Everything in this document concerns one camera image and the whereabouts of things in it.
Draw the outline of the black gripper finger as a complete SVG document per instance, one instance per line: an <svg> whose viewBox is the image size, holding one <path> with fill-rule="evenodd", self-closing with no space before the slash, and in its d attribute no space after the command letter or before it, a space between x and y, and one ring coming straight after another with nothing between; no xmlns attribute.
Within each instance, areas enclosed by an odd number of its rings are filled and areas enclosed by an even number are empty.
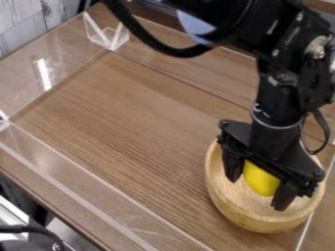
<svg viewBox="0 0 335 251"><path fill-rule="evenodd" d="M244 155L242 150L228 143L223 144L223 163L227 179L236 182L243 171Z"/></svg>
<svg viewBox="0 0 335 251"><path fill-rule="evenodd" d="M300 195L300 189L292 181L283 182L276 191L271 201L271 207L275 211L286 211L292 204L295 198Z"/></svg>

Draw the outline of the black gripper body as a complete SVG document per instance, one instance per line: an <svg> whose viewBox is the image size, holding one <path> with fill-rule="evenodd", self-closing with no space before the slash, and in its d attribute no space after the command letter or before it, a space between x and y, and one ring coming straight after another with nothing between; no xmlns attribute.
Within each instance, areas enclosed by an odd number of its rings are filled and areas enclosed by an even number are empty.
<svg viewBox="0 0 335 251"><path fill-rule="evenodd" d="M242 150L244 162L256 165L268 174L280 180L280 184L292 181L299 189L299 197L312 197L318 184L326 174L310 156L316 155L326 144L311 150L302 139L304 114L290 125L279 124L263 114L252 111L252 123L220 120L222 134L218 143L228 143Z"/></svg>

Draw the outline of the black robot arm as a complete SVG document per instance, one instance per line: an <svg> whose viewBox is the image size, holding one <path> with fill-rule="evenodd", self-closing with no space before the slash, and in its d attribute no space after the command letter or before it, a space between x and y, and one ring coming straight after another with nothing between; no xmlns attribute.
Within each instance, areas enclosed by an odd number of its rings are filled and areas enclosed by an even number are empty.
<svg viewBox="0 0 335 251"><path fill-rule="evenodd" d="M302 0L163 0L176 9L190 37L224 43L256 59L258 92L251 122L220 120L218 142L226 176L238 181L254 164L279 179L271 207L284 211L296 197L314 195L324 171L311 160L302 127L314 116L324 133L320 108L335 101L335 33Z"/></svg>

